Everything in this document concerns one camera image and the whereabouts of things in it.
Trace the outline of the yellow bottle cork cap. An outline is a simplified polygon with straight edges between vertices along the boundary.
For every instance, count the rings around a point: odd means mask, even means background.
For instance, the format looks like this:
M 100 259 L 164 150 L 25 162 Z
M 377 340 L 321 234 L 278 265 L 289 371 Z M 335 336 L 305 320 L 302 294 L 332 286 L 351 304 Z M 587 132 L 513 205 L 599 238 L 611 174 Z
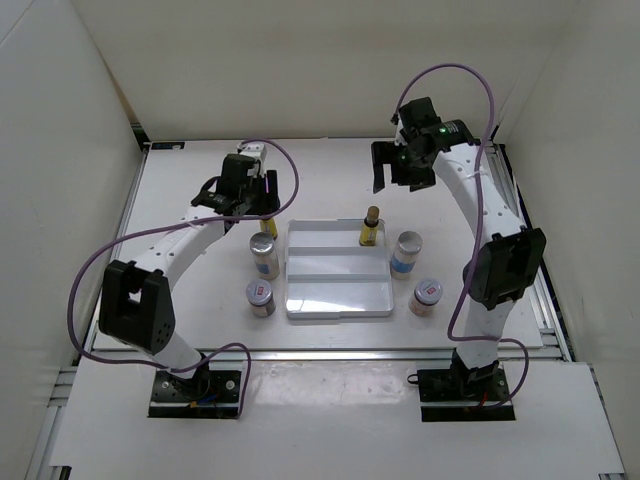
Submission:
M 273 240 L 278 238 L 278 229 L 274 217 L 267 219 L 261 219 L 259 221 L 260 231 L 265 234 L 269 234 Z
M 376 244 L 380 210 L 377 206 L 367 209 L 359 235 L 359 244 L 364 247 Z

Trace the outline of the silver-lid pink-label shaker jar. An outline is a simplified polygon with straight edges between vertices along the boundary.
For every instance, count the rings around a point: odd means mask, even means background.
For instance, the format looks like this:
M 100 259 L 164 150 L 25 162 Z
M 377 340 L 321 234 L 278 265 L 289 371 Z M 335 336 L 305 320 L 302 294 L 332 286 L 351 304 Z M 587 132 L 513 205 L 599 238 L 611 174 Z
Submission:
M 279 276 L 279 259 L 275 241 L 270 233 L 255 233 L 249 240 L 249 249 L 259 275 L 265 280 Z

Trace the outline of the silver-lid blue-label shaker jar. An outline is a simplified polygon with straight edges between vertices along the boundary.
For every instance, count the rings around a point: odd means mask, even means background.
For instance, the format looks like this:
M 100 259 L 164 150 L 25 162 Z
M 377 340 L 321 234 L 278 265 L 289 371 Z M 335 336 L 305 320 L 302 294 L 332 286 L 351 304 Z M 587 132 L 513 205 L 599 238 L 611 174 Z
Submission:
M 423 247 L 422 237 L 415 231 L 402 232 L 391 255 L 391 275 L 395 279 L 409 278 Z

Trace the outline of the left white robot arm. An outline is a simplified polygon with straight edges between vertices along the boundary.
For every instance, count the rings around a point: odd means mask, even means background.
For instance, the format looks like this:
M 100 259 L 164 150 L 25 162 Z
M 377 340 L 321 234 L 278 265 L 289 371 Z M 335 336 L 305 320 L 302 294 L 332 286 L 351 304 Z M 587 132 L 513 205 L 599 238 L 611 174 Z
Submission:
M 237 219 L 280 207 L 277 173 L 266 170 L 260 143 L 227 155 L 221 174 L 205 182 L 181 219 L 129 261 L 114 260 L 103 276 L 99 331 L 145 354 L 175 377 L 188 400 L 206 395 L 210 377 L 197 364 L 202 355 L 177 332 L 172 290 L 180 277 Z

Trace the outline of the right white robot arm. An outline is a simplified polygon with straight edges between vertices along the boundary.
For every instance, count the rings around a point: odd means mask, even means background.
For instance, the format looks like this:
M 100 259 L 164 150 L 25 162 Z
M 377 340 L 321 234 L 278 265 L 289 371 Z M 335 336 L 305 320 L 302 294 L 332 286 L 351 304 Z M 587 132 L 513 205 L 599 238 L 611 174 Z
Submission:
M 460 120 L 432 124 L 392 141 L 371 145 L 373 190 L 391 180 L 416 191 L 442 181 L 474 234 L 472 258 L 463 270 L 469 310 L 457 344 L 449 387 L 470 400 L 486 384 L 498 361 L 498 342 L 507 318 L 532 285 L 546 246 L 541 229 L 527 227 L 511 211 L 482 165 L 484 149 Z

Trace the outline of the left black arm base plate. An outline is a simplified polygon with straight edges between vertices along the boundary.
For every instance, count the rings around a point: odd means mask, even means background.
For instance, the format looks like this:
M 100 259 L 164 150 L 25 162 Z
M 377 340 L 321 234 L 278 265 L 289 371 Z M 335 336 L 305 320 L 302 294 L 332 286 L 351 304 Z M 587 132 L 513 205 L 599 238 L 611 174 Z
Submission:
M 251 368 L 209 364 L 191 378 L 157 371 L 154 376 L 148 418 L 236 420 L 244 408 Z

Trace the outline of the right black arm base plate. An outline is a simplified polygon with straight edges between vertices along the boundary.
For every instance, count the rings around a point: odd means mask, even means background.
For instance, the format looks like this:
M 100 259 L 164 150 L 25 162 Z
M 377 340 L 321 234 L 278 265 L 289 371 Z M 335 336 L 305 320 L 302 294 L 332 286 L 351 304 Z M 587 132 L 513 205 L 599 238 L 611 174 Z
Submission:
M 509 422 L 516 415 L 504 369 L 464 384 L 453 368 L 419 369 L 407 376 L 418 388 L 424 423 Z

